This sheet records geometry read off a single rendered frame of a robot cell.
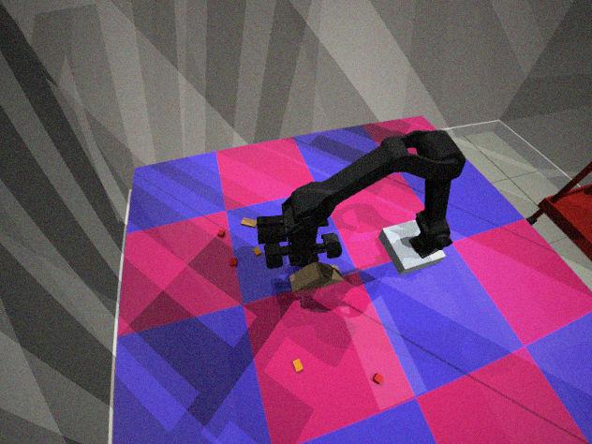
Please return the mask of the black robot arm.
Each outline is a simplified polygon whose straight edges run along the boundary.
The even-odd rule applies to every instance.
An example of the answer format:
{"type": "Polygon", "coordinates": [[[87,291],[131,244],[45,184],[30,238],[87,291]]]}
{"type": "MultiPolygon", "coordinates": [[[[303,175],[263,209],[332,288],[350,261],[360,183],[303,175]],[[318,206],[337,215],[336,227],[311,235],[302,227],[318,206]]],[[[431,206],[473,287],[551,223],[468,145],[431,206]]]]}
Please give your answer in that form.
{"type": "Polygon", "coordinates": [[[393,172],[425,179],[425,210],[416,214],[421,233],[409,242],[421,258],[453,244],[446,210],[451,180],[460,176],[466,157],[447,131],[413,130],[404,137],[390,136],[379,147],[322,182],[295,189],[282,206],[282,215],[257,216],[258,243],[313,243],[318,227],[329,226],[328,217],[342,201],[393,172]],[[410,154],[407,148],[416,148],[410,154]]]}

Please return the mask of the olive triangular block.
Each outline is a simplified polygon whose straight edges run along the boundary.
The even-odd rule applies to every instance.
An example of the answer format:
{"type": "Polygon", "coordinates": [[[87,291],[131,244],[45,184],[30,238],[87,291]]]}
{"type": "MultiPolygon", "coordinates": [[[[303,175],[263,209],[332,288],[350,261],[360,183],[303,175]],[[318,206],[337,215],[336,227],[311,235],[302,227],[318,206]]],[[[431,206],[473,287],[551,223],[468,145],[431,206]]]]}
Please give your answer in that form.
{"type": "Polygon", "coordinates": [[[319,286],[321,288],[344,281],[337,266],[322,262],[316,262],[316,264],[319,274],[319,286]]]}

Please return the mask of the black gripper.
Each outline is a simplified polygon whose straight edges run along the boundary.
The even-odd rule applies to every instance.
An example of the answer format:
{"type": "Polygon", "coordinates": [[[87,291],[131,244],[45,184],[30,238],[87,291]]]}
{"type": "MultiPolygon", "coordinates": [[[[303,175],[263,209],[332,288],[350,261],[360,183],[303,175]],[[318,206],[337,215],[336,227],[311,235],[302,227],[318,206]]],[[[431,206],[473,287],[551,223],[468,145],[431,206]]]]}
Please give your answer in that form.
{"type": "Polygon", "coordinates": [[[283,266],[283,256],[289,256],[289,264],[298,267],[318,262],[318,254],[320,253],[327,252],[328,259],[341,257],[342,246],[335,233],[322,234],[321,239],[323,240],[321,244],[317,244],[317,238],[311,244],[298,244],[291,236],[291,245],[265,244],[264,253],[267,268],[274,269],[283,266]]]}

